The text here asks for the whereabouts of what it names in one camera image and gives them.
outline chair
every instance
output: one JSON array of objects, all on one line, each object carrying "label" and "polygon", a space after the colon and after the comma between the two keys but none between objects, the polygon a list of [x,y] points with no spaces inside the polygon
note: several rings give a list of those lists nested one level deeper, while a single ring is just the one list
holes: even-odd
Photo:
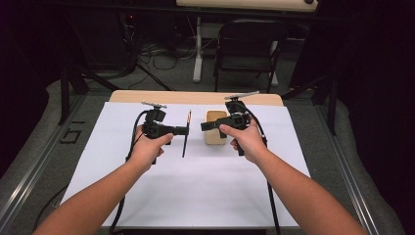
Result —
[{"label": "chair", "polygon": [[258,72],[256,77],[267,72],[269,93],[280,47],[286,38],[287,29],[278,21],[239,19],[226,23],[217,41],[214,91],[219,71],[245,71]]}]

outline hand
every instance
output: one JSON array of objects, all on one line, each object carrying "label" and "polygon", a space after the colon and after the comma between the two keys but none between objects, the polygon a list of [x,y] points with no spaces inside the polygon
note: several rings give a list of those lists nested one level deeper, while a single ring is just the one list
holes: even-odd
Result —
[{"label": "hand", "polygon": [[256,158],[261,156],[262,151],[268,151],[263,144],[258,126],[252,118],[250,126],[245,130],[235,129],[225,124],[221,124],[219,129],[223,133],[234,137],[235,139],[231,142],[233,148],[238,150],[238,145],[240,145],[245,152],[247,160],[254,164],[256,164]]},{"label": "hand", "polygon": [[137,141],[137,138],[139,139],[134,145],[131,158],[128,162],[144,165],[145,169],[148,170],[152,166],[153,160],[164,153],[161,146],[170,142],[173,139],[173,134],[168,133],[157,139],[149,139],[143,134],[142,128],[142,125],[137,126],[135,140]]}]

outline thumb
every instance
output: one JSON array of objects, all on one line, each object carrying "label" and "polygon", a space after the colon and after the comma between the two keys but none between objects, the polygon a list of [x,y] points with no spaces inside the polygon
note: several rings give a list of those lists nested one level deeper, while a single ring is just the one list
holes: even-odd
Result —
[{"label": "thumb", "polygon": [[226,124],[219,125],[219,130],[222,131],[224,134],[234,137],[235,139],[239,137],[241,131],[239,129],[232,128],[231,126]]},{"label": "thumb", "polygon": [[172,139],[173,139],[173,134],[168,133],[168,134],[165,134],[165,135],[157,138],[157,142],[158,142],[158,144],[160,144],[160,146],[163,146],[166,143],[170,142]]}]

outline forearm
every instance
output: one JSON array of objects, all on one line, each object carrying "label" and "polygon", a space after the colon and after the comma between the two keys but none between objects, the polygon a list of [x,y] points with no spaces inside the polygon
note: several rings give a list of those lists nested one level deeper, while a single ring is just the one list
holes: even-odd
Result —
[{"label": "forearm", "polygon": [[307,234],[366,234],[327,190],[271,152],[263,155],[256,164]]},{"label": "forearm", "polygon": [[123,164],[64,202],[35,234],[94,234],[145,171],[140,165]]}]

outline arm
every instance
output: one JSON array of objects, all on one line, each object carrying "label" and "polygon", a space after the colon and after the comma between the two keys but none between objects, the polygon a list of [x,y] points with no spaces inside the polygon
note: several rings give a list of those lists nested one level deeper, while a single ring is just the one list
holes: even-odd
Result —
[{"label": "arm", "polygon": [[[142,133],[141,127],[137,127],[136,138]],[[161,146],[172,137],[172,134],[167,134],[151,140],[142,135],[127,163],[69,198],[43,221],[34,234],[96,232],[122,197],[150,169],[152,161],[163,153]]]},{"label": "arm", "polygon": [[[305,233],[367,234],[328,191],[266,148],[254,120],[245,130],[223,124],[220,130],[238,141]],[[235,140],[231,144],[237,149]]]}]

